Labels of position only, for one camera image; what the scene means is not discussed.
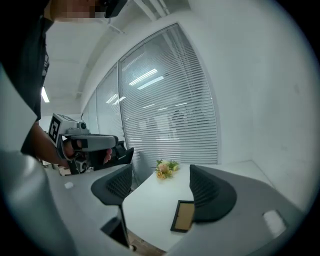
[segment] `black t-shirt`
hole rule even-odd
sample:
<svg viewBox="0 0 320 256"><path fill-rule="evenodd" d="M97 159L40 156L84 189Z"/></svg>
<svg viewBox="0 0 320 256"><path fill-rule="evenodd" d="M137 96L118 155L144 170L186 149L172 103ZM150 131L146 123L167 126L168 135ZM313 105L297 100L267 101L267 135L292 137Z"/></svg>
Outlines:
<svg viewBox="0 0 320 256"><path fill-rule="evenodd" d="M18 27L9 21L4 28L5 39L1 39L4 70L25 103L37 115L37 121L41 119L41 91L49 67L46 32L53 24L43 16L47 3L48 0L33 3L34 8L26 13ZM30 134L21 152L35 156Z"/></svg>

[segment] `white table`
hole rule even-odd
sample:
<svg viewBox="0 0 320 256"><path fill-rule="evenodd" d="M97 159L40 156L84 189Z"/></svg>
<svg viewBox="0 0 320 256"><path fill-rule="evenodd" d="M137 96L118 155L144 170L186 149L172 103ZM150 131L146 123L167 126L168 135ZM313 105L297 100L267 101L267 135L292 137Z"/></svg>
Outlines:
<svg viewBox="0 0 320 256"><path fill-rule="evenodd" d="M189 164L181 164L174 178L160 180L153 173L123 202L127 228L153 246L168 251L184 233L170 231L178 200L193 201L189 188ZM203 165L271 183L252 161L226 165Z"/></svg>

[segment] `ceiling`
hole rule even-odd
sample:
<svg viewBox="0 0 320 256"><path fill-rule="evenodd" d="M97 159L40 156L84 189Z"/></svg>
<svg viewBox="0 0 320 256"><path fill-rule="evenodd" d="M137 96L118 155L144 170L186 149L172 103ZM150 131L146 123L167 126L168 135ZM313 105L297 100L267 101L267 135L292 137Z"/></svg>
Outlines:
<svg viewBox="0 0 320 256"><path fill-rule="evenodd" d="M143 2L156 13L150 2ZM185 2L187 0L165 1L171 12ZM133 0L128 0L110 23L123 30L131 21L145 15ZM87 78L103 50L118 33L99 19L82 23L55 22L52 25L46 33L50 66L44 81L50 102L41 99L42 116L80 113L80 98Z"/></svg>

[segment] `flower bouquet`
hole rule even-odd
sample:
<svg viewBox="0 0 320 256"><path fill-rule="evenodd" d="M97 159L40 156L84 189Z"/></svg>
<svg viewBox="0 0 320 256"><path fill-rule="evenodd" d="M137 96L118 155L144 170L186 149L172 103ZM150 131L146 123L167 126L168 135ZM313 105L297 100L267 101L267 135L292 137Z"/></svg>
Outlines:
<svg viewBox="0 0 320 256"><path fill-rule="evenodd" d="M166 178L172 178L174 172L179 170L179 164L176 161L163 161L157 160L156 161L156 177L165 180Z"/></svg>

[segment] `window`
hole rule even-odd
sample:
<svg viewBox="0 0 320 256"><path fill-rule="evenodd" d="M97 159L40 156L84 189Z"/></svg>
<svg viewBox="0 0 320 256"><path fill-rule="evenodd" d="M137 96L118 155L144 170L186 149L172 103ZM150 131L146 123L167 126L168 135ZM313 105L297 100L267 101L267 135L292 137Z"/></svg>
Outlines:
<svg viewBox="0 0 320 256"><path fill-rule="evenodd" d="M122 121L133 165L144 181L156 160L216 164L216 116L195 51L173 25L141 42L118 68Z"/></svg>
<svg viewBox="0 0 320 256"><path fill-rule="evenodd" d="M115 135L119 141L125 141L122 126L115 65L96 89L96 113L100 134Z"/></svg>
<svg viewBox="0 0 320 256"><path fill-rule="evenodd" d="M82 116L81 116L81 119L83 122L85 122L86 124L86 127L88 129L90 129L90 126L89 126L89 113L88 113L88 105L85 106L84 110L83 110L83 113L82 113Z"/></svg>
<svg viewBox="0 0 320 256"><path fill-rule="evenodd" d="M99 134L96 100L97 100L96 90L94 90L94 93L92 94L86 106L88 111L88 127L90 129L91 134Z"/></svg>

